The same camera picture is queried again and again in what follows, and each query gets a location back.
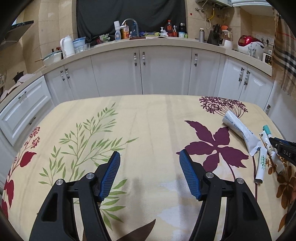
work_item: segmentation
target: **white kettle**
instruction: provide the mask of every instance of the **white kettle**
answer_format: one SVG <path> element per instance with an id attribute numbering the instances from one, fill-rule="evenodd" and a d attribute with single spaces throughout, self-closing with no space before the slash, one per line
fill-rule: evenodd
<path id="1" fill-rule="evenodd" d="M 60 46 L 63 51 L 64 57 L 69 57 L 69 56 L 75 54 L 73 40 L 70 35 L 61 39 Z"/>

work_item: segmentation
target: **teal marker cap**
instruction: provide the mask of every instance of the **teal marker cap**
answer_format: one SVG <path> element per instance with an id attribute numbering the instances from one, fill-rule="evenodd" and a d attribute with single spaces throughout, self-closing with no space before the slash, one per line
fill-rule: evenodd
<path id="1" fill-rule="evenodd" d="M 267 135 L 271 134 L 268 125 L 263 126 L 263 130 L 266 132 Z"/>

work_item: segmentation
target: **metal screw head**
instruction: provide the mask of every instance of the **metal screw head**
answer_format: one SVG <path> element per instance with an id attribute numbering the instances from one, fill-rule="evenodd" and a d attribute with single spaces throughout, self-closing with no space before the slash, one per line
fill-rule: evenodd
<path id="1" fill-rule="evenodd" d="M 63 179 L 59 179 L 59 180 L 56 181 L 56 184 L 57 184 L 57 185 L 62 185 L 63 182 L 64 182 Z"/>
<path id="2" fill-rule="evenodd" d="M 90 172 L 90 173 L 86 174 L 86 178 L 92 179 L 92 178 L 94 178 L 94 174 L 92 172 Z"/>
<path id="3" fill-rule="evenodd" d="M 205 174 L 205 176 L 206 176 L 207 178 L 213 178 L 213 177 L 214 177 L 214 174 L 211 173 L 211 172 L 207 172 L 207 173 Z"/>
<path id="4" fill-rule="evenodd" d="M 237 182 L 238 182 L 239 184 L 243 184 L 243 183 L 244 183 L 244 180 L 243 180 L 242 178 L 238 178 L 238 179 L 237 179 Z"/>

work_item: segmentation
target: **white drawer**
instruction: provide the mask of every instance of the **white drawer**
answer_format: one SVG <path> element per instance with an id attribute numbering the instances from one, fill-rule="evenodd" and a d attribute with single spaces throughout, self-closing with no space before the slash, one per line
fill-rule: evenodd
<path id="1" fill-rule="evenodd" d="M 14 145 L 36 113 L 51 99 L 44 76 L 19 93 L 0 113 L 0 128 Z"/>

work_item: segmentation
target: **floral tablecloth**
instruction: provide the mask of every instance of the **floral tablecloth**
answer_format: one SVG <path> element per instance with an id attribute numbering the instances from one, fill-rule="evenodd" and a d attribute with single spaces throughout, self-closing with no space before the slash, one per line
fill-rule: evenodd
<path id="1" fill-rule="evenodd" d="M 108 161 L 113 151 L 121 165 L 113 189 L 101 205 L 112 240 L 187 241 L 201 202 L 189 191 L 178 152 L 221 179 L 241 177 L 265 216 L 272 239 L 283 231 L 287 206 L 295 197 L 295 170 L 283 160 L 277 176 L 267 160 L 263 184 L 254 183 L 258 153 L 251 157 L 244 141 L 222 123 L 227 110 L 256 135 L 269 117 L 256 105 L 216 97 L 140 95 L 65 102 L 55 107 L 27 138 L 9 171 L 2 209 L 27 241 L 45 197 L 55 180 L 78 180 Z M 80 240 L 83 225 L 79 200 L 75 218 Z M 225 219 L 222 200 L 215 240 Z"/>

